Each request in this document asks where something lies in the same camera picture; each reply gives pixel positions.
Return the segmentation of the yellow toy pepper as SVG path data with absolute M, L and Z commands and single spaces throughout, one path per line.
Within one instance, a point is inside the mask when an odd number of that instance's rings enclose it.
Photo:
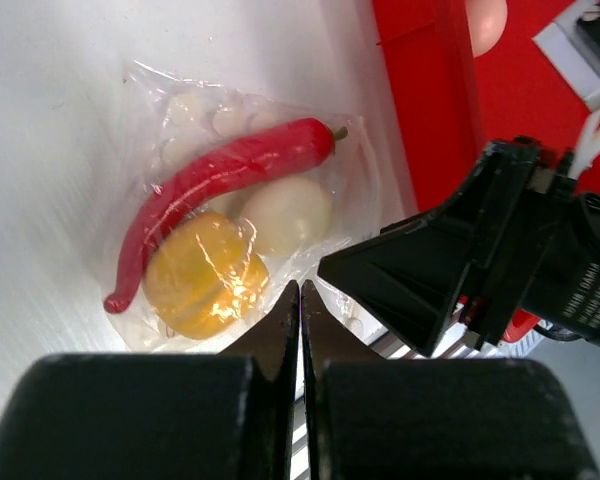
M 251 239 L 225 216 L 206 212 L 160 245 L 146 269 L 143 291 L 167 327 L 205 340 L 256 307 L 268 280 Z

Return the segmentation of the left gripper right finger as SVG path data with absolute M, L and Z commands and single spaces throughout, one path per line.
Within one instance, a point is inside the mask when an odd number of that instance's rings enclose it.
M 300 290 L 314 479 L 596 479 L 562 384 L 527 359 L 388 360 Z

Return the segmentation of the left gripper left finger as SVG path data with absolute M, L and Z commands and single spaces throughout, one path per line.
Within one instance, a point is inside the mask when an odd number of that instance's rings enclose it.
M 286 479 L 299 286 L 217 354 L 57 354 L 0 418 L 0 479 Z

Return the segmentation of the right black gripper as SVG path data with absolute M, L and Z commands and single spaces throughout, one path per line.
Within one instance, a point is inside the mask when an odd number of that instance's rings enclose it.
M 600 346 L 600 196 L 578 193 L 572 152 L 491 141 L 441 205 L 323 257 L 319 277 L 429 357 L 460 297 L 466 342 L 505 337 L 517 311 L 545 337 Z

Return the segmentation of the clear zip top bag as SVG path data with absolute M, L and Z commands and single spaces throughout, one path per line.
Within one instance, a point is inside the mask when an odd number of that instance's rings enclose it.
M 140 352 L 214 352 L 289 281 L 367 240 L 409 184 L 367 121 L 141 63 L 123 78 L 119 189 L 102 228 L 106 316 Z

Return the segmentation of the white egg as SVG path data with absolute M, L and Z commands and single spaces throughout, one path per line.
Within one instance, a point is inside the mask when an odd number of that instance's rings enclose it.
M 465 7 L 472 53 L 477 58 L 491 50 L 503 35 L 508 5 L 506 0 L 467 0 Z
M 326 235 L 333 212 L 332 194 L 302 176 L 288 176 L 257 190 L 240 219 L 255 234 L 255 251 L 288 256 Z

